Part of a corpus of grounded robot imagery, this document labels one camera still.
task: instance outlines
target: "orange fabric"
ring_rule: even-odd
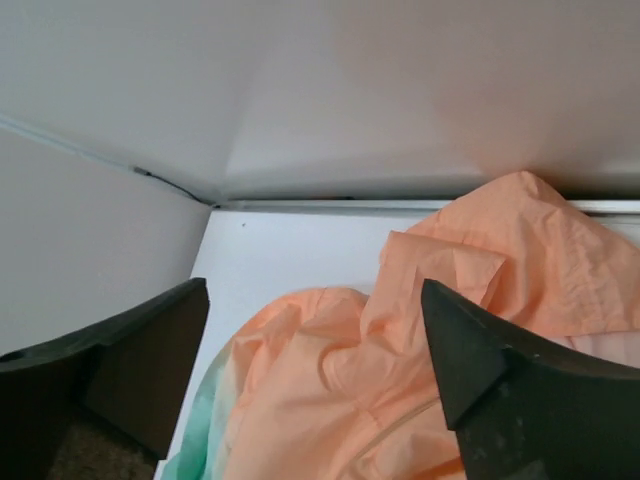
[[[610,333],[640,326],[640,251],[526,172],[392,232],[380,263],[371,297],[290,294],[232,339],[225,479],[464,478],[430,365],[427,277],[588,353],[640,343]]]

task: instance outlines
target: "white panel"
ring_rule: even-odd
[[[639,45],[635,0],[4,0],[0,114],[210,199],[629,194]]]
[[[0,355],[189,277],[209,208],[0,131]]]
[[[215,196],[264,0],[3,0],[0,113]]]
[[[232,196],[446,194],[524,168],[637,194],[638,2],[283,5]]]

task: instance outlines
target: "brown carpet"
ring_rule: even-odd
[[[151,480],[155,466],[132,440],[77,416],[47,480]]]

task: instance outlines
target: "dark plastic object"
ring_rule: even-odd
[[[640,370],[559,346],[434,280],[422,309],[469,480],[640,478]]]
[[[208,309],[205,280],[193,279],[0,357],[0,477],[45,478],[78,408],[165,458]]]

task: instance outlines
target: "black triangular piece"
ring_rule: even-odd
[[[640,478],[640,370],[584,355],[427,280],[422,308],[467,478]]]

